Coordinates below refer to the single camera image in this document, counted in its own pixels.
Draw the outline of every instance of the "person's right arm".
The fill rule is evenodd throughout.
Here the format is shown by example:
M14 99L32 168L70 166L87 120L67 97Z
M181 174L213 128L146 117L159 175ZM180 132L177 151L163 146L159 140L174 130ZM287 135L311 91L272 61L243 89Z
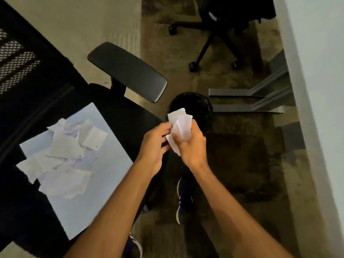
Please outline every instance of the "person's right arm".
M191 138L183 141L173 135L183 162L200 184L215 217L220 224L235 258L264 257L292 258L270 236L218 181L210 170L206 155L206 139L195 120L192 120Z

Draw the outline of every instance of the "forearm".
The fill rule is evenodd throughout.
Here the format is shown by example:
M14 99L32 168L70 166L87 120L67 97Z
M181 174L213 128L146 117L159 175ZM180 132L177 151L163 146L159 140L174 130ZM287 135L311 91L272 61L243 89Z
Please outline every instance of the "forearm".
M292 257L235 200L204 164L193 170L214 211L232 254L240 257Z
M151 180L149 168L135 162L66 258L121 257L137 210Z

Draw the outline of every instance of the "person's left hand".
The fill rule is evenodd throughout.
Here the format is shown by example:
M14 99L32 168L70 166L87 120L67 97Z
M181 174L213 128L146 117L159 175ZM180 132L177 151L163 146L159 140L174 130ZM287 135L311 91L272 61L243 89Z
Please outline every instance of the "person's left hand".
M136 161L140 161L152 169L151 177L158 173L162 165L163 154L171 148L170 144L161 147L161 144L167 141L165 135L171 132L171 128L170 122L161 123L144 135Z

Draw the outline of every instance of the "piece of paper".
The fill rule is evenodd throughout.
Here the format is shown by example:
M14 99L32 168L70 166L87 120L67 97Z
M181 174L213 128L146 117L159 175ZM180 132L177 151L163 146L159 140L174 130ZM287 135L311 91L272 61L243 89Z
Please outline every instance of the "piece of paper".
M85 148L79 144L76 138L55 132L53 141L51 142L50 152L47 152L46 155L77 159L82 158L84 153Z
M47 129L62 134L70 134L76 131L80 126L81 123L72 125L68 123L65 119L60 119L56 124L47 127Z
M61 164L56 170L45 174L40 179L39 191L47 196L63 196L73 198L78 194L84 194L92 172L79 170L67 163Z
M191 125L192 116L191 115L181 115L178 116L180 131L182 132L182 139L187 141L191 137Z
M68 239L73 239L91 224L132 165L128 154L93 103L67 118L67 121L76 125L84 123L86 119L90 119L97 128L108 133L98 151L86 148L84 157L73 163L75 169L92 172L87 190L72 199L66 198L67 195L48 196ZM20 144L25 156L32 157L50 147L53 134L47 130ZM48 173L38 178L39 182L43 181L46 174Z
M175 122L175 124L173 125L173 127L171 129L171 133L166 135L166 138L167 138L167 141L170 143L172 150L174 152L176 152L178 154L178 156L180 156L179 148L176 145L176 143L174 142L174 140L172 138L172 134L177 134L178 136L182 137L182 132L180 130L179 120L177 120Z
M45 172L48 172L64 162L64 159L46 156L45 154L50 151L50 148L35 153L32 157L17 164L19 170L28 176L31 184Z
M172 125L174 125L178 119L178 116L180 116L180 115L186 115L185 108L181 108L181 109L178 109L174 112L171 112L171 113L167 114L167 117L169 119L169 122Z
M92 121L86 119L84 124L80 127L78 141L81 145L92 150L98 150L103 144L107 133L103 130L97 129Z

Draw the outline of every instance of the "person's left arm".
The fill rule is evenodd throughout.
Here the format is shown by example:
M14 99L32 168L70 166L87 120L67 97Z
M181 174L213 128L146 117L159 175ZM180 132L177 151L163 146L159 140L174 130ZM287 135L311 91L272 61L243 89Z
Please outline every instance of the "person's left arm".
M65 258L121 257L149 182L160 170L163 154L170 149L170 145L161 144L171 128L170 123L161 123L144 135L134 164Z

